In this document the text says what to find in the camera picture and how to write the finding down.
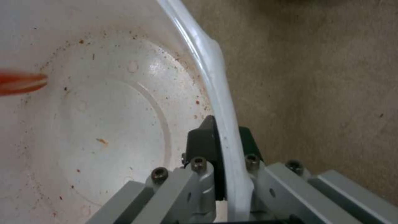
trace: white bucket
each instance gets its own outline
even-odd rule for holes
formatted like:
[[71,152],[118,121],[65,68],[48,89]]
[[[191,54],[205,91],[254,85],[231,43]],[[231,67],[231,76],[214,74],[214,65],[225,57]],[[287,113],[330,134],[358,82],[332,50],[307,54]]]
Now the white bucket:
[[49,76],[0,98],[0,223],[84,223],[213,113],[155,1],[4,0],[0,29],[0,68]]

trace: dirt spot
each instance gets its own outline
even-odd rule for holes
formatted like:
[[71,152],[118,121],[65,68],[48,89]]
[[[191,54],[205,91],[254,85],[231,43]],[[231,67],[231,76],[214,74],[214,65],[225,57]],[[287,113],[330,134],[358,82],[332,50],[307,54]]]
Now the dirt spot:
[[96,138],[97,141],[101,142],[105,147],[108,146],[108,142],[103,140],[102,138]]

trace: concrete floor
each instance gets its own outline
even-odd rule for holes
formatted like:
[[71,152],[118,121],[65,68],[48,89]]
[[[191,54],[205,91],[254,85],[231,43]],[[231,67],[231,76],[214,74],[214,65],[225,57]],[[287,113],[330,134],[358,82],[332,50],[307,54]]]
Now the concrete floor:
[[398,2],[185,0],[268,164],[335,169],[398,205]]

